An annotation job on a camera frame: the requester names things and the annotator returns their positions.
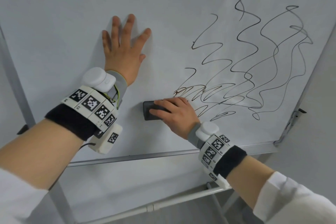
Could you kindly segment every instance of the open hand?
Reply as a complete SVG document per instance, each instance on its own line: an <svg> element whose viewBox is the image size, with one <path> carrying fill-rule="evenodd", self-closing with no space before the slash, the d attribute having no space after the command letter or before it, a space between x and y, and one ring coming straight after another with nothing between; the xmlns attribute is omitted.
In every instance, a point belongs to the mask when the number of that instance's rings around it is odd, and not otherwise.
<svg viewBox="0 0 336 224"><path fill-rule="evenodd" d="M200 123L193 107L187 99L168 98L164 100L155 100L154 104L160 105L166 108L169 112L163 110L150 109L149 112L155 116L158 116L163 120L165 124L171 129L172 132L187 139L189 132L192 128Z"/></svg>
<svg viewBox="0 0 336 224"><path fill-rule="evenodd" d="M130 86L137 78L141 62L146 55L141 54L141 50L150 37L150 28L138 37L133 47L131 47L131 32L135 21L134 14L128 16L127 22L121 33L119 41L120 19L118 16L112 18L111 37L106 30L103 30L103 48L105 54L105 71L113 70L120 73Z"/></svg>

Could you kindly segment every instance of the cable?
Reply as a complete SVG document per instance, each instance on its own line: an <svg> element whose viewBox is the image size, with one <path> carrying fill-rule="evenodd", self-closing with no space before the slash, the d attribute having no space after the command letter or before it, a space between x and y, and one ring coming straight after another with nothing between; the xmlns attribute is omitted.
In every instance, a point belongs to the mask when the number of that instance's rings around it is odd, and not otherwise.
<svg viewBox="0 0 336 224"><path fill-rule="evenodd" d="M83 145L79 148L79 150L82 149L84 146L87 146L87 145L96 145L96 144L95 144L95 143L86 143L86 144L83 144Z"/></svg>

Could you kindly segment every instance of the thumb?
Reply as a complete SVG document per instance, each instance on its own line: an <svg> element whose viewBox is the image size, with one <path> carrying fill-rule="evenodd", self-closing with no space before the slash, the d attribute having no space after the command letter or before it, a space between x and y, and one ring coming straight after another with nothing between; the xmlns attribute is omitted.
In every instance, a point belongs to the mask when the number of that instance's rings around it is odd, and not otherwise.
<svg viewBox="0 0 336 224"><path fill-rule="evenodd" d="M140 60L140 63L146 58L146 55L145 54L140 54L139 56L139 60Z"/></svg>

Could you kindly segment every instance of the black eraser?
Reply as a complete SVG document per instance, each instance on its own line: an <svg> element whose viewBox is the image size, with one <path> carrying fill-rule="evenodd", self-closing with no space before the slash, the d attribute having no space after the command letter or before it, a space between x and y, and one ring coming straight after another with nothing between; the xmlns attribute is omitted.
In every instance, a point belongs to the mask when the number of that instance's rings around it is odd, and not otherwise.
<svg viewBox="0 0 336 224"><path fill-rule="evenodd" d="M149 112L150 109L157 109L169 112L166 108L154 104L154 101L145 101L143 103L143 116L145 117L145 120L161 120L161 118L159 118L158 116L152 115Z"/></svg>

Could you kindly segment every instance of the black strap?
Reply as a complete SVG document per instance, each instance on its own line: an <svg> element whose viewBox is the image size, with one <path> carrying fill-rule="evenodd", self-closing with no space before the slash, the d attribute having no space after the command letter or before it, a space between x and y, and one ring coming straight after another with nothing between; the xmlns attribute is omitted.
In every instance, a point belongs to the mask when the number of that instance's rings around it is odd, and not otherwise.
<svg viewBox="0 0 336 224"><path fill-rule="evenodd" d="M238 166L246 156L246 151L234 145L217 162L213 170L214 174L220 174L226 179L229 173Z"/></svg>
<svg viewBox="0 0 336 224"><path fill-rule="evenodd" d="M83 141L93 136L97 130L95 124L65 104L59 104L45 116L58 125L70 130Z"/></svg>

